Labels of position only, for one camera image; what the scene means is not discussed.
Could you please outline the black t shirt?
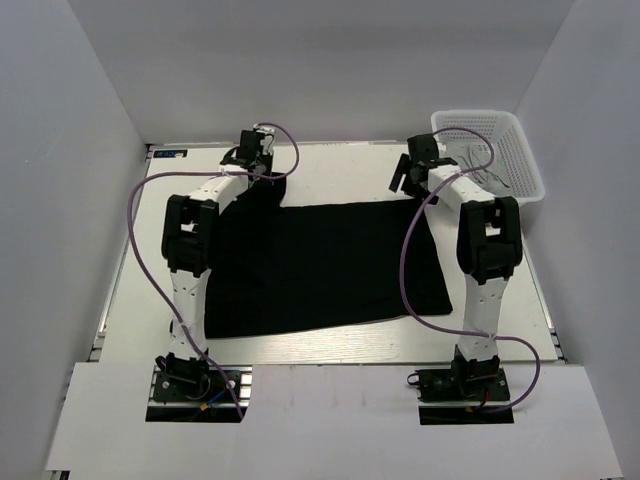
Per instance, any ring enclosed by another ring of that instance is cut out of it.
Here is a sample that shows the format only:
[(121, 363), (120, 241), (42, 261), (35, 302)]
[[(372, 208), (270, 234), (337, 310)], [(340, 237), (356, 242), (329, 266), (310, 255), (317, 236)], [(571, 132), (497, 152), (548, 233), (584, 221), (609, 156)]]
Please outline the black t shirt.
[(209, 339), (448, 315), (453, 307), (419, 201), (284, 207), (264, 182), (221, 214), (206, 290)]

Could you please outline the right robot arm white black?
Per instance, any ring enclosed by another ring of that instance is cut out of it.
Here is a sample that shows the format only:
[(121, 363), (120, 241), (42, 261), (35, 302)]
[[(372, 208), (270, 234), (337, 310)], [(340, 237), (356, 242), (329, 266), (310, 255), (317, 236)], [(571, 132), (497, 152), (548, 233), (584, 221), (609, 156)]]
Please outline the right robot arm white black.
[(495, 377), (502, 297), (523, 256), (518, 202), (484, 190), (453, 160), (437, 154), (401, 155), (389, 189), (427, 201), (437, 198), (457, 214), (456, 258), (466, 299), (452, 369), (465, 380)]

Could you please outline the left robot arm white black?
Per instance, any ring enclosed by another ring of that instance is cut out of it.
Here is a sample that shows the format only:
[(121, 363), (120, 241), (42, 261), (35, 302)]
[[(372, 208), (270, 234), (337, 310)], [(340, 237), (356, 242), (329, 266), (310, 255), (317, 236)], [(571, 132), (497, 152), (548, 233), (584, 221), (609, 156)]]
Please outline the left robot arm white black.
[(274, 151), (235, 147), (223, 157), (221, 170), (186, 195), (172, 195), (165, 212), (161, 253), (172, 282), (172, 344), (190, 347), (202, 360), (208, 354), (204, 335), (205, 295), (218, 252), (221, 214), (273, 172)]

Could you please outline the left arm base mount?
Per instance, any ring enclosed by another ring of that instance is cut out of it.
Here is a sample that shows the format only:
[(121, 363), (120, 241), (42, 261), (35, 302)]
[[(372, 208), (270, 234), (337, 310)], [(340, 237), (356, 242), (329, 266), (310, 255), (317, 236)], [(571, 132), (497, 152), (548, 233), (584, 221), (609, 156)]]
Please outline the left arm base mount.
[(249, 405), (252, 370), (218, 371), (208, 362), (169, 353), (155, 359), (145, 420), (149, 423), (242, 421)]

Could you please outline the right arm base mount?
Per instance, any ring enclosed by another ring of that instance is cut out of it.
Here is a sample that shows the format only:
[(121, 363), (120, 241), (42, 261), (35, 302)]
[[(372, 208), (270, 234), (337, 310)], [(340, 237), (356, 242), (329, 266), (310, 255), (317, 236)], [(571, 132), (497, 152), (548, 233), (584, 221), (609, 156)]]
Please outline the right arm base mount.
[(503, 368), (493, 379), (456, 383), (450, 369), (420, 369), (407, 376), (407, 384), (418, 392), (421, 426), (507, 425), (514, 423), (511, 401)]

